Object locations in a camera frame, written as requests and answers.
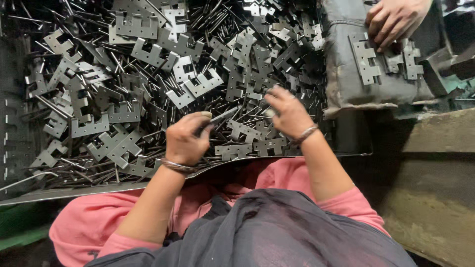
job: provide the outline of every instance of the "person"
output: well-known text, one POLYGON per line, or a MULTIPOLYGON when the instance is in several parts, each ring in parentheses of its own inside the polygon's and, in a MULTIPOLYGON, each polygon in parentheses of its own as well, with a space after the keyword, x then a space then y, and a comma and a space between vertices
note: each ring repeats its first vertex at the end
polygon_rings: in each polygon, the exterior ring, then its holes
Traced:
POLYGON ((188 114, 167 129, 167 164, 144 190, 80 197, 61 211, 49 233, 61 263, 415 267, 300 101, 279 86, 265 99, 277 111, 274 127, 300 143, 303 157, 250 164, 242 173, 258 175, 244 185, 182 189, 212 130, 208 113, 188 114))
POLYGON ((378 53, 395 40, 409 38, 429 12, 432 0, 381 0, 368 11, 368 35, 379 45, 378 53))

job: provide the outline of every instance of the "braided bracelet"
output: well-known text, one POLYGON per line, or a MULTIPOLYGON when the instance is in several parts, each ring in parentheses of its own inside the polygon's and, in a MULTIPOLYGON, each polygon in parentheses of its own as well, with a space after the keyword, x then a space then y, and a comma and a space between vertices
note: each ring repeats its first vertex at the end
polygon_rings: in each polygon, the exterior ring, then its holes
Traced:
POLYGON ((307 139, 311 134, 313 134, 316 130, 318 130, 318 125, 314 124, 312 127, 306 129, 299 137, 293 139, 290 142, 291 146, 298 146, 300 145, 305 139, 307 139))
POLYGON ((177 172, 184 173, 184 174, 194 173, 199 170, 199 168, 196 168, 196 167, 189 167, 189 166, 171 162, 167 158, 161 158, 161 162, 162 162, 162 165, 165 165, 165 167, 177 172))

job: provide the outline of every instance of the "worker's hand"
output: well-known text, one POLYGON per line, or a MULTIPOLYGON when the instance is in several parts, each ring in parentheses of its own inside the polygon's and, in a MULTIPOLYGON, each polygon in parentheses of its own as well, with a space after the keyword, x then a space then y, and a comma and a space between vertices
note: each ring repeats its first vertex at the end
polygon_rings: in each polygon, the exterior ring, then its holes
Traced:
POLYGON ((379 45, 378 52, 394 40, 409 38, 429 12, 432 0, 381 0, 366 16, 368 34, 379 45))
POLYGON ((302 103, 282 87, 269 89, 265 99, 280 114, 272 117, 274 127, 286 135, 297 138, 314 125, 302 103))
POLYGON ((165 157, 171 162, 186 166, 198 163, 209 148, 209 132, 213 125, 206 125, 211 116, 210 112, 195 112, 168 127, 165 157), (195 133, 204 126, 200 136, 197 137, 195 133))

